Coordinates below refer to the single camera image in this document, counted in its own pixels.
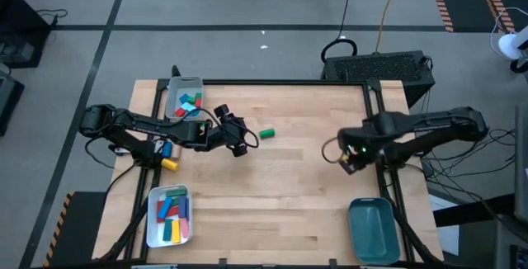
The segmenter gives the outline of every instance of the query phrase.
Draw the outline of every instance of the white tray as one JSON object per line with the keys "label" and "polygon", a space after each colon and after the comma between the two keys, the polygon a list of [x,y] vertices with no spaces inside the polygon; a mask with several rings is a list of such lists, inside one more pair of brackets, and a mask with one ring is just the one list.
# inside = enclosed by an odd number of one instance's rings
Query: white tray
{"label": "white tray", "polygon": [[[189,199],[189,214],[187,220],[189,221],[189,237],[184,238],[180,235],[180,243],[172,243],[172,241],[163,241],[163,227],[165,223],[158,223],[158,201],[164,201],[167,191],[174,190],[186,190],[187,198]],[[191,191],[186,185],[174,185],[174,186],[160,186],[154,187],[148,194],[148,211],[147,211],[147,244],[151,248],[161,248],[171,245],[184,244],[192,238],[192,195]],[[169,216],[168,219],[179,220],[177,215]]]}

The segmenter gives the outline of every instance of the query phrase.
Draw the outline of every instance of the white paper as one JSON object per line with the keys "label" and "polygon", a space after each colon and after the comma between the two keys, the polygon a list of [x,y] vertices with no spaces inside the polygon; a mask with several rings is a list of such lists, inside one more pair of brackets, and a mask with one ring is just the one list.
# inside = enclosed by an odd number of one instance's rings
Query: white paper
{"label": "white paper", "polygon": [[[429,195],[429,201],[431,202],[433,211],[457,206],[455,203],[451,203],[433,195]],[[456,256],[459,255],[459,236],[460,226],[458,225],[438,228],[440,247],[444,252],[448,252]]]}

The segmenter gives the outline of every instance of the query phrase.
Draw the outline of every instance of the green block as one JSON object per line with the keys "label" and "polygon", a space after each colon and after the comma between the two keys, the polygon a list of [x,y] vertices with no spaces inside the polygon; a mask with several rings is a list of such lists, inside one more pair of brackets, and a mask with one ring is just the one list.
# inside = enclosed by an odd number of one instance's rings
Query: green block
{"label": "green block", "polygon": [[261,139],[266,139],[266,138],[275,136],[275,130],[273,129],[262,130],[258,132],[258,134],[261,136]]}
{"label": "green block", "polygon": [[172,219],[165,219],[165,227],[163,227],[163,241],[171,241],[172,236]]}
{"label": "green block", "polygon": [[174,190],[174,191],[168,191],[165,193],[165,196],[185,196],[187,195],[186,190]]}

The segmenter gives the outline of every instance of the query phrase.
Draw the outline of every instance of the green cylinder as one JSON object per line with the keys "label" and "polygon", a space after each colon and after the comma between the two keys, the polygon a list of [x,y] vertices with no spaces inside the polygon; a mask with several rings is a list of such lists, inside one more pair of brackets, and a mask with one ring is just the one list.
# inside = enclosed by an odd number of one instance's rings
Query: green cylinder
{"label": "green cylinder", "polygon": [[261,136],[261,139],[266,139],[266,138],[275,136],[275,130],[273,129],[262,130],[258,134]]}

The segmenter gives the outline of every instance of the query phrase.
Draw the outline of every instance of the yellow cable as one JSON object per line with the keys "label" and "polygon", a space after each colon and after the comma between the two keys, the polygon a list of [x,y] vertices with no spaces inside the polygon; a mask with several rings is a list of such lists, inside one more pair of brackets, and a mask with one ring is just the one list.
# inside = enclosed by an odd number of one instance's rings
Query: yellow cable
{"label": "yellow cable", "polygon": [[381,32],[383,32],[383,23],[385,21],[385,14],[387,14],[387,9],[389,9],[390,0],[387,0],[387,5],[385,5],[385,10],[383,10],[383,16],[381,17],[381,25],[379,25],[379,33],[378,33],[378,42],[376,42],[376,52],[378,52],[378,48],[380,47],[380,41],[381,41]]}

